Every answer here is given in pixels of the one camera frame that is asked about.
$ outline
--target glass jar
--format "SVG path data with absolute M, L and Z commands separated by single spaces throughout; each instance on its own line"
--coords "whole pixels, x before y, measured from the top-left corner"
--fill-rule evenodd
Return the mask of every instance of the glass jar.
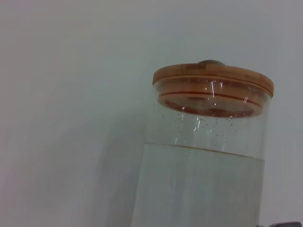
M 217 61 L 156 71 L 132 227 L 255 227 L 273 91 Z

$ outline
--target wooden lid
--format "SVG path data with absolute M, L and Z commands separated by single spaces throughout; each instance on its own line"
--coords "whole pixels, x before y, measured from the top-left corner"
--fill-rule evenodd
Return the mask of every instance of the wooden lid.
M 274 95 L 274 83 L 268 77 L 238 67 L 227 66 L 219 61 L 206 60 L 199 63 L 171 65 L 157 70 L 154 73 L 152 84 L 160 80 L 172 78 L 204 78 L 222 79 L 231 82 L 253 85 Z
M 274 93 L 266 76 L 213 60 L 164 67 L 155 72 L 153 84 L 163 106 L 213 117 L 260 115 L 266 93 Z

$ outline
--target gray background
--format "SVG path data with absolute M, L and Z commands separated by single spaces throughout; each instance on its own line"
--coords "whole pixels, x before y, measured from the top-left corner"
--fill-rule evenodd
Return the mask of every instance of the gray background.
M 1 227 L 127 227 L 152 74 L 259 71 L 270 110 L 260 223 L 303 222 L 301 0 L 2 0 Z

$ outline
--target lid knob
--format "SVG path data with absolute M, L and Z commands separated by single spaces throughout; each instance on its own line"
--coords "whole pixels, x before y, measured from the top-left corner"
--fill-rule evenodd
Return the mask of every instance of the lid knob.
M 216 61 L 216 60 L 205 60 L 205 61 L 200 61 L 198 62 L 198 64 L 214 64 L 214 65 L 225 65 L 220 61 Z

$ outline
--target clear liquid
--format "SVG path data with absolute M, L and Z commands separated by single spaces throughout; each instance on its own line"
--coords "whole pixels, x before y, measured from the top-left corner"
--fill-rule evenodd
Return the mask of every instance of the clear liquid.
M 132 227 L 255 227 L 263 161 L 145 144 Z

